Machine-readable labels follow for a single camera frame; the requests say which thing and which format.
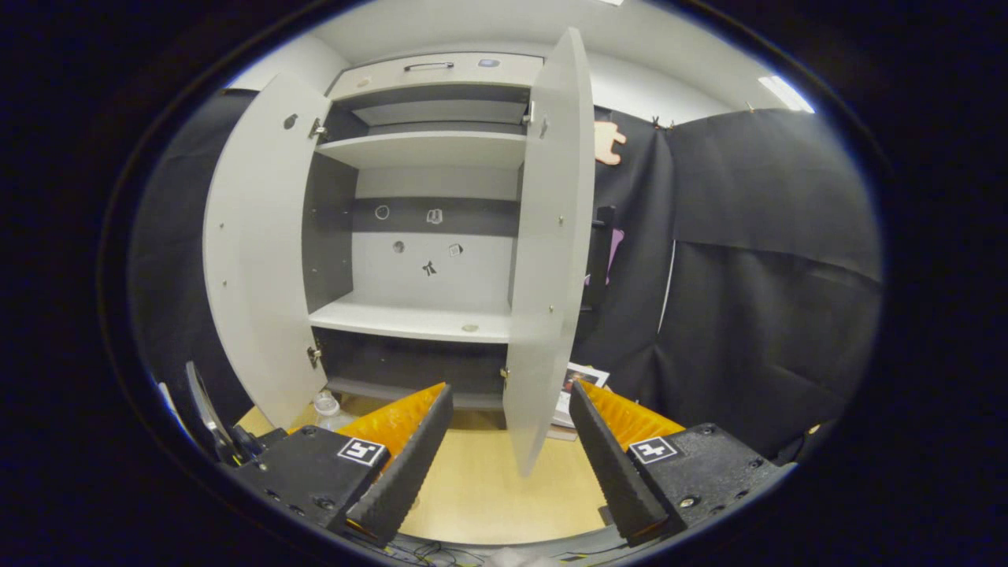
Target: black sticker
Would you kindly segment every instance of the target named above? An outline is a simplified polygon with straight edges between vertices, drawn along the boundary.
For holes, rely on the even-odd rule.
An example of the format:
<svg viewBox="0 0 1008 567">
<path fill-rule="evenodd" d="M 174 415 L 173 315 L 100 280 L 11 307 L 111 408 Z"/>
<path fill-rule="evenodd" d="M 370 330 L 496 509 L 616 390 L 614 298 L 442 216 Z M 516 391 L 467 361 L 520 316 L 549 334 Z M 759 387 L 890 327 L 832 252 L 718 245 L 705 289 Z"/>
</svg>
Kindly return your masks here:
<svg viewBox="0 0 1008 567">
<path fill-rule="evenodd" d="M 630 444 L 633 456 L 641 464 L 651 464 L 662 459 L 675 456 L 682 456 L 682 451 L 660 437 L 654 437 L 644 441 Z"/>
<path fill-rule="evenodd" d="M 351 438 L 337 454 L 344 459 L 371 466 L 384 450 L 385 446 L 380 443 Z"/>
</svg>

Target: open cabinet door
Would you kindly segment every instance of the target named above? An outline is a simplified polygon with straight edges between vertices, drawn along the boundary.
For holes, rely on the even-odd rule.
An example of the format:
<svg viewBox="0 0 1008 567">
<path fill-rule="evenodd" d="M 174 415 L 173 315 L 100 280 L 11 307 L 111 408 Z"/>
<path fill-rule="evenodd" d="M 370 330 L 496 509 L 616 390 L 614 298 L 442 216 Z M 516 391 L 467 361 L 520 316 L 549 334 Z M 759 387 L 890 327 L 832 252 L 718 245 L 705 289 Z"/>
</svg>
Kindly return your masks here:
<svg viewBox="0 0 1008 567">
<path fill-rule="evenodd" d="M 581 312 L 595 189 L 588 58 L 570 28 L 531 92 L 504 415 L 523 475 L 559 398 Z"/>
<path fill-rule="evenodd" d="M 278 75 L 252 101 L 217 162 L 203 226 L 210 310 L 252 402 L 289 427 L 326 385 L 308 325 L 301 218 L 308 166 L 330 101 Z"/>
</svg>

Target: black curtain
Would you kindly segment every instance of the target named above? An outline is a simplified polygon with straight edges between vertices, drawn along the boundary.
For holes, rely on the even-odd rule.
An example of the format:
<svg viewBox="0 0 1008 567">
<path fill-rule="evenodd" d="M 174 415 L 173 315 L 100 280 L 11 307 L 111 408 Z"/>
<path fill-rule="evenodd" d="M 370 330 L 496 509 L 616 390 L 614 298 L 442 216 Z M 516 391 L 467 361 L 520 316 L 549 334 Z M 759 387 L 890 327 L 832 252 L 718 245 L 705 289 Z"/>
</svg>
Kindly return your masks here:
<svg viewBox="0 0 1008 567">
<path fill-rule="evenodd" d="M 597 119 L 628 138 L 622 163 L 596 164 L 597 205 L 617 207 L 626 239 L 600 323 L 572 358 L 684 426 L 715 422 L 767 457 L 800 454 L 804 432 L 839 418 L 857 388 L 880 309 L 857 164 L 812 114 L 670 130 Z"/>
<path fill-rule="evenodd" d="M 133 225 L 127 285 L 140 354 L 202 442 L 205 432 L 194 427 L 200 421 L 185 382 L 187 360 L 199 368 L 226 425 L 252 408 L 211 317 L 203 276 L 203 219 L 217 160 L 256 94 L 225 91 L 185 121 L 152 172 Z"/>
</svg>

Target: table surface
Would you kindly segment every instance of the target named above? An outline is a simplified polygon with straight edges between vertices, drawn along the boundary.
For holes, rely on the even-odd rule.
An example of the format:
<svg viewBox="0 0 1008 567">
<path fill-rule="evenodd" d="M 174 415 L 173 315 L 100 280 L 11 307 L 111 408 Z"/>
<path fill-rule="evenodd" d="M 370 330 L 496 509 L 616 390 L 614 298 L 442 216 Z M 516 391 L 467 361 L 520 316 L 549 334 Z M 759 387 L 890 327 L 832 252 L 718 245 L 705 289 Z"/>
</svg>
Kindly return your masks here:
<svg viewBox="0 0 1008 567">
<path fill-rule="evenodd" d="M 384 405 L 344 396 L 343 411 L 359 417 Z M 309 405 L 294 429 L 314 419 Z M 258 408 L 238 425 L 253 435 L 273 429 Z M 547 438 L 535 468 L 523 478 L 503 414 L 457 410 L 399 532 L 474 545 L 538 542 L 604 528 L 603 505 L 606 499 L 580 439 Z"/>
</svg>

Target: plastic bottle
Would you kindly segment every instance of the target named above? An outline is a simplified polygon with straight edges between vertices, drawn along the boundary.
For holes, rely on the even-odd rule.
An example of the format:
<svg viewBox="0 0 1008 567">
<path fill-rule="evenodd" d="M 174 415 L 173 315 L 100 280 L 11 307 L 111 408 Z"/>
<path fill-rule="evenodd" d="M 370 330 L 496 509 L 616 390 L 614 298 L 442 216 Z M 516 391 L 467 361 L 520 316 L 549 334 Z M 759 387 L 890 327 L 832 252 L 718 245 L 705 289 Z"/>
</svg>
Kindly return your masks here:
<svg viewBox="0 0 1008 567">
<path fill-rule="evenodd" d="M 317 393 L 311 399 L 311 404 L 314 406 L 316 414 L 318 414 L 316 425 L 322 429 L 336 431 L 353 421 L 353 418 L 340 411 L 340 403 L 333 398 L 333 393 L 328 389 Z"/>
</svg>

